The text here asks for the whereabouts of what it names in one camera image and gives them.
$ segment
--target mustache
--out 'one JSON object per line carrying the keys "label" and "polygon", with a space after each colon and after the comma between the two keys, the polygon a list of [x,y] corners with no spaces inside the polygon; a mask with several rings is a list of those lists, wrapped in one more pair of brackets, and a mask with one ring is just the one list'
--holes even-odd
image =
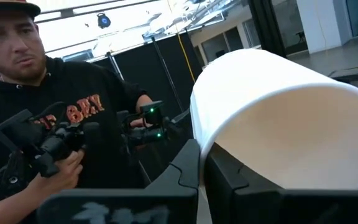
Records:
{"label": "mustache", "polygon": [[34,59],[33,55],[21,55],[13,60],[14,63],[21,63],[26,60]]}

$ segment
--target orange graphic print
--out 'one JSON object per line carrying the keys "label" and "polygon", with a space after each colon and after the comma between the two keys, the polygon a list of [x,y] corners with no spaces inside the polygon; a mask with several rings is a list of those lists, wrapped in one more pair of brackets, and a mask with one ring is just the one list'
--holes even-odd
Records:
{"label": "orange graphic print", "polygon": [[[66,109],[66,116],[71,124],[80,123],[84,119],[104,111],[98,94],[80,99],[76,103],[77,105],[69,105]],[[50,129],[55,125],[56,120],[56,117],[51,114],[34,122],[37,124],[43,124],[47,129]]]}

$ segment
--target baseball cap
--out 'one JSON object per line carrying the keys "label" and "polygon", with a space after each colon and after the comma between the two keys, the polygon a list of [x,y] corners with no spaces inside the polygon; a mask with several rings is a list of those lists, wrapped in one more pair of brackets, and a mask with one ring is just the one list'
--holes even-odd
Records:
{"label": "baseball cap", "polygon": [[30,17],[38,16],[41,9],[36,5],[27,2],[26,0],[0,0],[0,10],[15,9],[27,13]]}

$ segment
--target black backdrop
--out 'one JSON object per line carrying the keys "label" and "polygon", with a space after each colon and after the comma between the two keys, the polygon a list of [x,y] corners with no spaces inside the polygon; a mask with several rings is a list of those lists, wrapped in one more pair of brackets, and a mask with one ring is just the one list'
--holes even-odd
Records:
{"label": "black backdrop", "polygon": [[[180,35],[183,48],[188,57],[194,78],[202,72],[202,68],[190,37],[187,33]],[[189,71],[185,56],[183,54],[177,35],[157,41],[158,49],[165,61],[170,77],[173,81],[183,109],[190,105],[190,95],[193,89],[193,79]],[[117,66],[126,82],[138,83],[148,91],[148,95],[154,100],[164,102],[163,112],[170,118],[181,113],[179,104],[175,98],[163,63],[158,56],[158,50],[153,43],[114,55]],[[112,68],[110,58],[94,62],[100,66]],[[170,142],[157,142],[151,144],[139,152],[150,178],[154,180],[169,165],[178,151],[192,135],[190,116],[181,124],[186,129],[186,134]]]}

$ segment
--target floor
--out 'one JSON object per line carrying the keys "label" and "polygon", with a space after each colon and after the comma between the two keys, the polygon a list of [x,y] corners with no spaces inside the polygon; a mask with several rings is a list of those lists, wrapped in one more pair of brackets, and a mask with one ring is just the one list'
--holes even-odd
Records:
{"label": "floor", "polygon": [[288,56],[288,59],[323,75],[336,70],[358,67],[358,38],[335,49],[309,54],[302,52]]}

